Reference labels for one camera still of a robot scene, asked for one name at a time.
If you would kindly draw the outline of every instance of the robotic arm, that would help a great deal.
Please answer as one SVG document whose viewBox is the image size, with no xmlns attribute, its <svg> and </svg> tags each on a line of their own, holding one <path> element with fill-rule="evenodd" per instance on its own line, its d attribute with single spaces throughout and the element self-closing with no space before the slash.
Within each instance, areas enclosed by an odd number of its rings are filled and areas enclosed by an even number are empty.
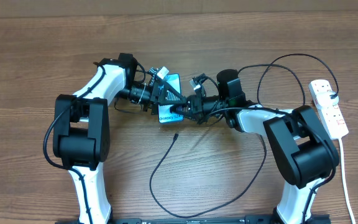
<svg viewBox="0 0 358 224">
<path fill-rule="evenodd" d="M 301 223 L 310 189 L 328 177 L 333 167 L 339 164 L 337 150 L 312 108 L 263 110 L 261 105 L 246 100 L 237 70 L 218 73 L 218 96 L 206 96 L 203 82 L 208 78 L 202 74 L 190 82 L 196 94 L 185 97 L 164 81 L 169 73 L 165 67 L 150 69 L 152 79 L 147 85 L 135 82 L 138 63 L 131 54 L 120 54 L 117 60 L 105 58 L 98 65 L 96 75 L 84 88 L 74 95 L 60 95 L 55 103 L 55 118 L 70 107 L 56 122 L 53 153 L 62 158 L 64 168 L 77 170 L 82 175 L 79 178 L 77 172 L 69 171 L 80 204 L 77 223 L 112 222 L 112 208 L 104 188 L 103 162 L 110 147 L 108 106 L 114 97 L 142 104 L 143 110 L 151 109 L 152 114 L 156 113 L 158 105 L 172 105 L 172 113 L 199 123 L 211 116 L 223 116 L 230 128 L 267 136 L 285 179 L 282 200 L 271 221 Z M 90 93 L 77 98 L 103 74 L 101 82 Z M 70 123 L 79 121 L 88 122 L 88 129 L 70 127 Z M 303 144 L 295 142 L 307 137 L 310 140 Z M 306 213 L 308 223 L 314 222 L 310 218 L 311 204 Z"/>
</svg>

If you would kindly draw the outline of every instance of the power strip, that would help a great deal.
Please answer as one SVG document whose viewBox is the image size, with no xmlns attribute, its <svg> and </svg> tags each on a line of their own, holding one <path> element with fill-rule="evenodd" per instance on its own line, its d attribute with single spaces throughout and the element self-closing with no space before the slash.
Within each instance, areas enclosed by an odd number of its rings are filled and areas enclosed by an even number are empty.
<svg viewBox="0 0 358 224">
<path fill-rule="evenodd" d="M 331 99 L 335 94 L 327 80 L 315 80 L 309 84 L 311 97 L 318 109 L 321 122 L 331 139 L 339 139 L 349 133 L 345 119 L 339 109 L 339 97 Z"/>
<path fill-rule="evenodd" d="M 331 139 L 338 139 L 339 148 L 341 151 L 341 171 L 342 171 L 342 184 L 345 194 L 346 206 L 351 217 L 352 224 L 356 224 L 353 215 L 349 196 L 347 194 L 346 176 L 345 176 L 345 159 L 342 137 L 349 133 L 345 119 L 339 109 L 339 97 L 333 98 L 333 89 L 327 80 L 315 80 L 309 84 L 311 97 L 313 97 L 314 105 L 318 109 L 321 122 L 329 134 Z"/>
</svg>

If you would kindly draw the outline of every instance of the white arm segment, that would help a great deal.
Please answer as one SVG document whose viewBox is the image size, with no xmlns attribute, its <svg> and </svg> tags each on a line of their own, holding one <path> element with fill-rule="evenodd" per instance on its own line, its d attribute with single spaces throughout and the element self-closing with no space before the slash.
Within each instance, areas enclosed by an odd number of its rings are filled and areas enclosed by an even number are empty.
<svg viewBox="0 0 358 224">
<path fill-rule="evenodd" d="M 254 105 L 251 107 L 262 107 L 261 105 Z M 287 113 L 291 113 L 292 110 L 281 110 Z M 268 111 L 261 110 L 242 110 L 238 113 L 237 118 L 240 127 L 247 133 L 257 133 L 261 136 L 266 136 L 264 128 L 264 121 L 272 119 L 274 117 L 282 117 L 283 114 L 276 114 Z M 299 189 L 295 185 L 290 185 L 285 181 L 284 191 L 280 203 L 277 206 L 277 213 L 282 219 L 284 224 L 299 224 L 302 222 L 303 209 L 305 208 L 307 198 L 310 193 L 310 189 L 322 182 L 323 179 L 314 180 Z M 310 218 L 310 208 L 313 204 L 315 194 L 313 194 L 310 206 L 308 208 L 306 219 Z"/>
<path fill-rule="evenodd" d="M 125 70 L 117 65 L 103 65 L 106 74 L 100 83 L 92 90 L 91 93 L 84 98 L 103 98 L 107 99 L 108 105 L 117 93 L 125 87 Z M 96 75 L 74 95 L 83 94 L 91 87 L 102 75 L 103 70 L 98 67 Z M 80 121 L 88 122 L 88 118 L 81 118 Z M 88 167 L 73 166 L 84 177 L 86 187 L 86 198 L 88 199 L 89 209 L 91 211 L 92 221 L 95 224 L 106 224 L 111 213 L 111 206 L 107 200 L 106 190 L 104 188 L 103 163 L 100 162 L 95 171 L 91 171 Z M 80 204 L 80 223 L 89 224 L 89 216 L 86 213 L 84 191 L 81 181 L 76 173 L 68 171 L 73 177 L 75 190 L 77 192 L 78 202 Z"/>
<path fill-rule="evenodd" d="M 100 162 L 96 170 L 91 171 L 88 167 L 73 166 L 84 177 L 86 198 L 95 224 L 106 224 L 109 221 L 111 206 L 107 200 L 103 179 L 103 163 Z M 79 176 L 73 171 L 68 171 L 73 177 L 78 202 L 80 204 L 80 223 L 89 224 L 89 216 L 86 212 L 84 191 Z"/>
</svg>

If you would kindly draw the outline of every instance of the table surface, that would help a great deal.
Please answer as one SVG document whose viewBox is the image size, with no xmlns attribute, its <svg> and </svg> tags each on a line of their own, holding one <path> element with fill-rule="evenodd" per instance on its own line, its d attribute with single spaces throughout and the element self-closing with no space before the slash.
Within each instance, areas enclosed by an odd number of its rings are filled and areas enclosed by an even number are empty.
<svg viewBox="0 0 358 224">
<path fill-rule="evenodd" d="M 350 134 L 344 137 L 346 178 L 358 222 L 358 11 L 194 14 L 162 16 L 0 19 L 0 223 L 53 223 L 76 219 L 78 202 L 67 171 L 51 167 L 42 140 L 59 94 L 72 94 L 95 73 L 92 62 L 132 53 L 145 68 L 166 66 L 188 80 L 205 73 L 270 63 L 278 56 L 307 53 L 322 58 L 336 74 L 340 105 Z M 311 105 L 310 81 L 328 79 L 327 70 L 306 57 L 284 58 Z M 263 68 L 240 74 L 248 99 L 256 101 Z M 206 84 L 207 94 L 216 90 Z M 300 88 L 285 70 L 272 68 L 261 87 L 261 101 L 273 108 L 301 105 Z M 139 110 L 124 100 L 119 107 Z M 150 113 L 109 110 L 111 147 L 104 168 L 115 218 L 171 218 L 153 201 L 149 178 L 176 131 L 180 135 L 154 177 L 156 197 L 169 210 L 191 215 L 222 204 L 254 176 L 263 150 L 258 136 L 191 121 L 161 125 Z M 238 201 L 203 217 L 242 217 L 271 213 L 280 201 L 283 178 L 268 146 L 266 163 Z M 349 223 L 337 176 L 321 188 L 315 213 L 333 223 Z"/>
</svg>

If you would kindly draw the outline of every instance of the electrical socket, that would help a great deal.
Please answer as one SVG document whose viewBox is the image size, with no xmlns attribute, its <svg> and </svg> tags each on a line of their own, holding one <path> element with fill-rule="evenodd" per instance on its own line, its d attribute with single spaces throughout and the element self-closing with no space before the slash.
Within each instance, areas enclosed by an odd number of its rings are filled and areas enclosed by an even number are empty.
<svg viewBox="0 0 358 224">
<path fill-rule="evenodd" d="M 321 122 L 329 134 L 329 137 L 331 139 L 339 139 L 347 135 L 349 130 L 341 113 L 341 109 L 339 109 L 339 97 L 337 96 L 337 99 L 333 99 L 331 105 L 318 106 L 319 95 L 321 96 L 323 93 L 333 91 L 329 82 L 327 80 L 314 80 L 309 84 L 309 90 L 313 102 L 318 109 Z"/>
</svg>

